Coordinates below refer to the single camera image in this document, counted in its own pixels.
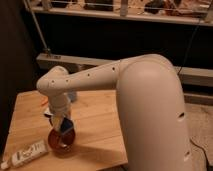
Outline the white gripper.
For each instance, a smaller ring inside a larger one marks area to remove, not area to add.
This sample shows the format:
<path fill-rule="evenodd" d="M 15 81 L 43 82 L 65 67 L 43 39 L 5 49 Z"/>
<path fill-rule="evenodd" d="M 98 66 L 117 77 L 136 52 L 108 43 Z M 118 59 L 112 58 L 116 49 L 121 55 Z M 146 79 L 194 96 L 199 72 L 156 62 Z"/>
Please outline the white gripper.
<path fill-rule="evenodd" d="M 71 119 L 71 101 L 67 94 L 60 94 L 49 98 L 49 109 L 52 113 L 51 122 L 54 130 L 59 130 L 62 124 L 62 117 Z"/>

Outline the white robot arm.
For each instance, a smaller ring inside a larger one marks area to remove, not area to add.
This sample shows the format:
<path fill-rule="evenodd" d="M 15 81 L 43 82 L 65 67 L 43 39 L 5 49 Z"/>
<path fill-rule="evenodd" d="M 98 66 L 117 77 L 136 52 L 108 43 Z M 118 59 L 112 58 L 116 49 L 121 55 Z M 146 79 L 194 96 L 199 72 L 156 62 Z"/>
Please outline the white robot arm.
<path fill-rule="evenodd" d="M 158 54 L 121 59 L 74 74 L 55 66 L 37 81 L 58 128 L 69 91 L 116 91 L 130 171 L 193 171 L 185 101 L 172 63 Z"/>

